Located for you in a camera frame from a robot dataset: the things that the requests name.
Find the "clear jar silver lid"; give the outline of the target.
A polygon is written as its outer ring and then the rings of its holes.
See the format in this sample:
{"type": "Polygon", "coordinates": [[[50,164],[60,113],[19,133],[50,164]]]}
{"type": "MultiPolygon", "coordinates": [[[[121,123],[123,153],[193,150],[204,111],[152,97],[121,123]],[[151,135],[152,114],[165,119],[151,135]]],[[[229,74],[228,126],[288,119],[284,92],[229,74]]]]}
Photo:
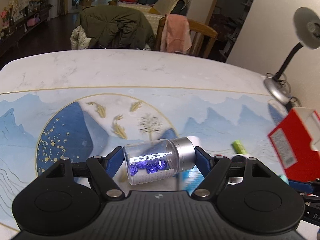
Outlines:
{"type": "Polygon", "coordinates": [[[173,177],[195,166],[195,148],[187,137],[159,139],[124,146],[124,161],[131,185],[173,177]]]}

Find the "teal oval eraser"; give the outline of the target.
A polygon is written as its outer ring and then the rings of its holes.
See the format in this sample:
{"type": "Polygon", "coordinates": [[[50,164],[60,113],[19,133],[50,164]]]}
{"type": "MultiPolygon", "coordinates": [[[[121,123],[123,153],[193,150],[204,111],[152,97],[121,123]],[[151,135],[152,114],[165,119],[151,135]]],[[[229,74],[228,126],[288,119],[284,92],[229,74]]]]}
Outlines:
{"type": "Polygon", "coordinates": [[[283,180],[287,185],[289,185],[289,180],[287,179],[287,177],[284,174],[280,174],[278,177],[281,180],[283,180]]]}

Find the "white blue tube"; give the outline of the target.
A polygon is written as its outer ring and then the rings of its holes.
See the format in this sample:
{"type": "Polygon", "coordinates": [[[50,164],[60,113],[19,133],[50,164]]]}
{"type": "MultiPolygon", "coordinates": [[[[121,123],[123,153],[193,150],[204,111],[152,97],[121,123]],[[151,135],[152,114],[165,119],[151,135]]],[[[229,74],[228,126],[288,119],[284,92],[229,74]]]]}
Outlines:
{"type": "Polygon", "coordinates": [[[178,189],[187,191],[191,194],[202,182],[203,176],[199,170],[189,170],[178,175],[179,184],[178,189]]]}

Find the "green marker pen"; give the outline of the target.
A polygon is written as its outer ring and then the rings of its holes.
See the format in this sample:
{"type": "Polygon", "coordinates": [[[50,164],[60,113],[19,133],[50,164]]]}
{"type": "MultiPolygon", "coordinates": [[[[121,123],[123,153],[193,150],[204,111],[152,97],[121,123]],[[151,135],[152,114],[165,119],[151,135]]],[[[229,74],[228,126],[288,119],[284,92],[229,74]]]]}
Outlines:
{"type": "Polygon", "coordinates": [[[244,146],[242,145],[242,143],[240,142],[240,140],[235,140],[234,142],[232,142],[232,148],[235,150],[236,154],[241,154],[241,155],[247,154],[247,152],[246,152],[244,146]]]}

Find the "small white-cap bottle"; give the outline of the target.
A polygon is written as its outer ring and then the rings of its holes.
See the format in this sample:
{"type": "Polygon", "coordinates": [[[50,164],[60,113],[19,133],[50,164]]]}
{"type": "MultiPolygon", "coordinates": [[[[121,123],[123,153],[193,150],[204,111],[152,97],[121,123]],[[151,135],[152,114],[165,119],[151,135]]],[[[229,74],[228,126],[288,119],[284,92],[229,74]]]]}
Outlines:
{"type": "Polygon", "coordinates": [[[197,146],[201,146],[201,142],[200,142],[200,139],[198,137],[195,137],[195,136],[188,136],[187,137],[190,142],[192,143],[193,147],[197,147],[197,146]]]}

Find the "red cardboard box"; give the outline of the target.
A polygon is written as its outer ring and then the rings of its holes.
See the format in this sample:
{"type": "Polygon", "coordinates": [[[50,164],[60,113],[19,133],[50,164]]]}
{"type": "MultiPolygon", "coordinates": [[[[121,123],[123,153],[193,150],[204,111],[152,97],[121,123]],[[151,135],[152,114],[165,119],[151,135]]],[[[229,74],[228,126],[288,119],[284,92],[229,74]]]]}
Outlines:
{"type": "Polygon", "coordinates": [[[319,114],[295,107],[268,135],[289,180],[319,178],[319,114]]]}

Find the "white quilted garment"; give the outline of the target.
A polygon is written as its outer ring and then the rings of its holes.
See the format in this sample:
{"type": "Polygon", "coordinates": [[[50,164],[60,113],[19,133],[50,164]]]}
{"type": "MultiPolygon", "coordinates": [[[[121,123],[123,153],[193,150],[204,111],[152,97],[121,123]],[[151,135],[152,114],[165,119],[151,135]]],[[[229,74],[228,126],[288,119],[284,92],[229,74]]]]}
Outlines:
{"type": "Polygon", "coordinates": [[[91,38],[86,36],[84,29],[79,25],[72,31],[70,40],[72,50],[83,50],[89,47],[91,38]]]}

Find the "pink cloth on chair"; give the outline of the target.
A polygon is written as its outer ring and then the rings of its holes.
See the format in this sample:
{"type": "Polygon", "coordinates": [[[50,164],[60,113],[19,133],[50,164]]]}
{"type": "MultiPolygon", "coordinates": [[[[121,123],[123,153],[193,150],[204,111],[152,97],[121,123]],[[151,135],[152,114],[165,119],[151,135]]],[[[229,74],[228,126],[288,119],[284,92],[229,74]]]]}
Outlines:
{"type": "Polygon", "coordinates": [[[183,15],[168,14],[165,17],[160,51],[186,54],[192,46],[188,19],[183,15]]]}

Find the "wooden chair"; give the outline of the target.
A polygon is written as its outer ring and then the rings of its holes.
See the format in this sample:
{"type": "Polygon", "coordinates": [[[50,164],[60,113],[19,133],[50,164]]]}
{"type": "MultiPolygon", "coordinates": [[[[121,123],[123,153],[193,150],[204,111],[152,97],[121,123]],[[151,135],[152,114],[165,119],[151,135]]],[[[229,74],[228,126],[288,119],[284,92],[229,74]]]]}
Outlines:
{"type": "MultiPolygon", "coordinates": [[[[160,51],[161,36],[164,29],[165,17],[160,19],[156,40],[155,51],[160,51]]],[[[217,39],[218,33],[213,28],[195,20],[188,19],[192,46],[185,55],[207,59],[217,39]]]]}

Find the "olive green jacket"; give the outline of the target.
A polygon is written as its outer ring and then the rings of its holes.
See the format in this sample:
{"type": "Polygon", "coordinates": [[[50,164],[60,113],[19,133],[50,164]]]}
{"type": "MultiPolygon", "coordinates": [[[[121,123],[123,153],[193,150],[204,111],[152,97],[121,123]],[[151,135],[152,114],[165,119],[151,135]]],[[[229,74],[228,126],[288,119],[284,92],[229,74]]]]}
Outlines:
{"type": "Polygon", "coordinates": [[[154,48],[155,36],[145,15],[129,7],[97,5],[80,11],[79,25],[88,48],[154,48]]]}

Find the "white desk lamp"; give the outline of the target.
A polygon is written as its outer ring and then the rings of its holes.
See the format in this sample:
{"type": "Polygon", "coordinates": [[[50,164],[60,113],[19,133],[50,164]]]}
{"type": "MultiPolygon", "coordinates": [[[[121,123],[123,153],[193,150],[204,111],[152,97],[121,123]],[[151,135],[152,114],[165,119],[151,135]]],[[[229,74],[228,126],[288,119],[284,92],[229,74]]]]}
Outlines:
{"type": "Polygon", "coordinates": [[[268,73],[264,79],[264,86],[271,96],[287,108],[299,106],[300,102],[285,88],[286,79],[281,78],[285,69],[302,48],[319,48],[319,16],[313,10],[307,7],[298,8],[293,16],[293,25],[299,42],[292,48],[276,74],[268,73]]]}

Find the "sofa with blankets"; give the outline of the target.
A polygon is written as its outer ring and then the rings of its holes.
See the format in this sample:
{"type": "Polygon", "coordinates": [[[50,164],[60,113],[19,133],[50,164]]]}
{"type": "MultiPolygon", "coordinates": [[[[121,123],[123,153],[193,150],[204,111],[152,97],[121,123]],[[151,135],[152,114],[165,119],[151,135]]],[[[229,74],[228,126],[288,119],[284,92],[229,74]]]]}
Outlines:
{"type": "Polygon", "coordinates": [[[165,15],[186,15],[188,10],[188,0],[111,0],[109,5],[141,11],[150,23],[154,35],[157,33],[160,19],[165,15]]]}

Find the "white frame sunglasses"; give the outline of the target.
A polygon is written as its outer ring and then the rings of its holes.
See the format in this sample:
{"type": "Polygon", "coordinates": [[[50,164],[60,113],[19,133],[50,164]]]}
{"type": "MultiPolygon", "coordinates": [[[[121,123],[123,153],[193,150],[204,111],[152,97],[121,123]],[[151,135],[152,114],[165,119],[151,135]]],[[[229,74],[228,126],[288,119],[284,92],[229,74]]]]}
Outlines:
{"type": "Polygon", "coordinates": [[[231,162],[234,163],[245,163],[248,156],[244,154],[235,154],[231,156],[231,162]]]}

